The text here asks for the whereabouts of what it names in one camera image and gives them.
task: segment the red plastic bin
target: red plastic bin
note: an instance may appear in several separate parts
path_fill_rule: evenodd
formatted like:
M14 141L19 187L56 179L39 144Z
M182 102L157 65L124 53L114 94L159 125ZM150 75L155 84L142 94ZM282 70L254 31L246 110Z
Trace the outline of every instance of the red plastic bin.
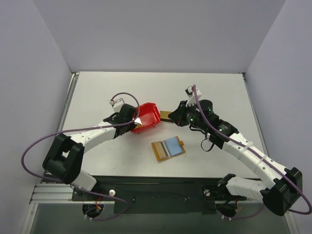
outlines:
M152 128L160 123L160 113L155 103L147 102L140 105L139 118L142 122L142 126L131 130L133 133L140 133L146 129Z

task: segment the screw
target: screw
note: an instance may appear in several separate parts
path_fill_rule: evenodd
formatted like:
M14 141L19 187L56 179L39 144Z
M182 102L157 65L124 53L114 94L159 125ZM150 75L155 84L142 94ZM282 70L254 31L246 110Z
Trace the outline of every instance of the screw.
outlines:
M205 196L210 196L210 190L209 189L205 189L204 190L204 195Z

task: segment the white table surface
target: white table surface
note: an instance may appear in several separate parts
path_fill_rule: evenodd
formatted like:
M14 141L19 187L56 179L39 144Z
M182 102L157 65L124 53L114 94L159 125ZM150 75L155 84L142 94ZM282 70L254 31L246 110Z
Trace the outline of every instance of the white table surface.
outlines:
M97 125L113 113L109 99L118 92L133 94L140 104L154 102L159 110L174 111L181 100L188 99L184 90L193 84L201 90L201 99L213 102L214 112L221 119L263 151L240 74L80 72L63 128ZM135 105L130 97L123 98ZM158 162L151 142L173 136L184 142L186 153ZM126 133L93 148L84 155L82 169L95 176L224 177L234 173L257 178L234 156L217 147L204 152L200 147L203 138L188 126L160 123L141 134Z

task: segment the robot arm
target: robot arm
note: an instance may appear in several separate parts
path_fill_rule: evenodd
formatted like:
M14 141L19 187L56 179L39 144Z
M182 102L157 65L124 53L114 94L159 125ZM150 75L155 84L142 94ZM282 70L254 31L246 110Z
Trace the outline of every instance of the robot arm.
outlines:
M293 181L302 190L302 174L296 169L289 170L285 166L273 161L267 155L253 146L251 141L245 137L230 123L223 121L213 112L213 104L209 100L199 101L205 117L211 125L219 132L246 147L222 137L211 129L204 121L196 105L195 94L192 87L185 90L189 100L181 101L178 108L168 115L177 126L190 126L191 130L201 131L210 142L218 148L235 156L251 169L260 180L240 178L234 174L228 174L218 184L225 188L231 195L240 195L263 201L267 208L277 215L283 215L300 197L298 192L275 170L268 166L263 160L269 161L282 174ZM198 98L201 93L196 89ZM248 148L254 150L262 158L258 158Z
M97 181L81 170L83 154L140 124L140 120L137 118L129 125L114 127L115 124L133 120L137 110L135 107L125 104L122 98L111 102L111 105L114 114L95 126L101 128L69 136L65 134L56 136L43 162L43 168L65 184L73 184L87 191L92 190Z

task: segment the gray wall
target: gray wall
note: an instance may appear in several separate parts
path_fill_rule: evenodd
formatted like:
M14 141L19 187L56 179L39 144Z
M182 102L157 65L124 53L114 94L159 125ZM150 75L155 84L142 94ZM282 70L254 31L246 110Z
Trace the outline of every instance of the gray wall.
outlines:
M34 0L73 71L245 72L285 0Z
M312 1L287 0L247 74L247 86L269 154L303 172L312 199ZM306 211L303 200L294 208ZM302 234L311 216L296 215Z
M56 130L71 73L31 0L1 1L0 32L0 228L15 234L38 181L22 169L21 154ZM48 145L27 156L37 173Z

